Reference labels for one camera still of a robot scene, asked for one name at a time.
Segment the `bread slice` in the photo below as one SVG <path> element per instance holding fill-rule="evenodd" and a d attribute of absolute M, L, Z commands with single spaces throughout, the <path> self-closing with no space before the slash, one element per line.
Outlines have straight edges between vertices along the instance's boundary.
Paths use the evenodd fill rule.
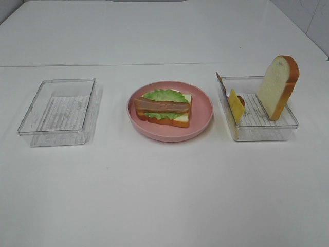
<path fill-rule="evenodd" d="M 298 79 L 299 68 L 291 56 L 274 58 L 256 93 L 270 120 L 280 118 Z"/>
<path fill-rule="evenodd" d="M 135 109 L 137 117 L 141 120 L 148 121 L 154 124 L 160 124 L 160 125 L 170 125 L 170 126 L 176 126 L 181 128 L 187 128 L 189 126 L 189 118 L 191 113 L 191 106 L 192 106 L 192 95 L 191 94 L 185 94 L 186 98 L 189 100 L 190 104 L 190 110 L 185 113 L 185 115 L 181 115 L 181 117 L 178 117 L 176 119 L 170 120 L 168 118 L 157 120 L 156 118 L 150 118 L 146 117 L 146 112 L 139 112 Z"/>

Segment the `green lettuce leaf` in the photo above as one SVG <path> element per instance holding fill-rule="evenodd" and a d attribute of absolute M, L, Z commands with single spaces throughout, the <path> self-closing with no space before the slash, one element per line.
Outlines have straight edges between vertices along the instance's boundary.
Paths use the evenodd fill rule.
<path fill-rule="evenodd" d="M 163 89 L 155 89 L 154 91 L 150 91 L 142 95 L 143 98 L 147 98 L 155 101 L 174 101 L 174 102 L 184 102 L 188 103 L 189 100 L 186 98 L 185 94 L 182 94 L 176 90 L 163 90 Z M 145 116 L 150 118 L 156 118 L 157 120 L 162 119 L 176 119 L 181 117 L 181 115 L 185 115 L 185 113 L 174 113 L 174 112 L 164 112 L 164 113 L 155 113 L 155 112 L 146 112 Z"/>

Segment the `pink round plate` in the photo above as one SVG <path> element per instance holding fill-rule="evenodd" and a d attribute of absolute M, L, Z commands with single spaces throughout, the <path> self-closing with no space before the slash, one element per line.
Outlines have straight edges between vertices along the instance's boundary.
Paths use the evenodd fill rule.
<path fill-rule="evenodd" d="M 161 142 L 181 142 L 201 134 L 213 105 L 201 89 L 179 81 L 159 81 L 135 91 L 127 102 L 134 128 Z"/>

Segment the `yellow cheese slice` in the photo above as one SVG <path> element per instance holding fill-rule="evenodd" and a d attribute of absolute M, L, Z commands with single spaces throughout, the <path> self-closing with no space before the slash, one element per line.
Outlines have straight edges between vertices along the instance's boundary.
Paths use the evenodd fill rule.
<path fill-rule="evenodd" d="M 228 98 L 229 106 L 231 108 L 235 123 L 238 125 L 244 112 L 245 112 L 245 102 L 242 96 L 238 96 L 234 89 L 231 89 Z"/>

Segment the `clear plastic right container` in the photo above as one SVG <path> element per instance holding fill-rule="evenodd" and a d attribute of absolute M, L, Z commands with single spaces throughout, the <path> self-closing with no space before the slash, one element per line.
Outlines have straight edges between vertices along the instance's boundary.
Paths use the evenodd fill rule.
<path fill-rule="evenodd" d="M 288 140 L 299 123 L 288 106 L 285 106 L 279 120 L 270 120 L 256 96 L 263 81 L 262 76 L 224 77 L 216 75 L 220 92 L 219 98 L 225 112 L 231 136 L 236 142 L 259 142 Z M 237 125 L 228 98 L 231 89 L 242 96 L 245 112 Z"/>

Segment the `clear plastic container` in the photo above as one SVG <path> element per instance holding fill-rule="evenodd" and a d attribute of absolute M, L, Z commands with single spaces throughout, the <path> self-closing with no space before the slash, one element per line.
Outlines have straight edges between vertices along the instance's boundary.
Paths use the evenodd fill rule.
<path fill-rule="evenodd" d="M 97 108 L 95 79 L 45 80 L 17 133 L 31 147 L 82 145 L 92 137 Z"/>
<path fill-rule="evenodd" d="M 262 76 L 224 77 L 216 75 L 220 92 L 219 98 L 225 112 L 231 136 L 236 142 L 259 142 L 288 140 L 299 123 L 288 106 L 285 106 L 279 120 L 270 120 L 256 96 L 263 81 Z M 228 98 L 231 89 L 242 96 L 245 112 L 237 125 Z"/>

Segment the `clear plastic left container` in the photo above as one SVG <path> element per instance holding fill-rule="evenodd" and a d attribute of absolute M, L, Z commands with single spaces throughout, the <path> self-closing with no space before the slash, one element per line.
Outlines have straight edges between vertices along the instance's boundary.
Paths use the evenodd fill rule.
<path fill-rule="evenodd" d="M 92 137 L 97 108 L 95 79 L 45 80 L 17 133 L 31 147 L 82 145 Z"/>

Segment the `upright bread slice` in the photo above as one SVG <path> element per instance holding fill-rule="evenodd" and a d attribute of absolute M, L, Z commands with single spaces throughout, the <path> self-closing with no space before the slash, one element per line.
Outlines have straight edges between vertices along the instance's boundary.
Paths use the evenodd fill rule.
<path fill-rule="evenodd" d="M 256 93 L 270 120 L 280 118 L 298 79 L 299 68 L 291 56 L 274 58 Z"/>

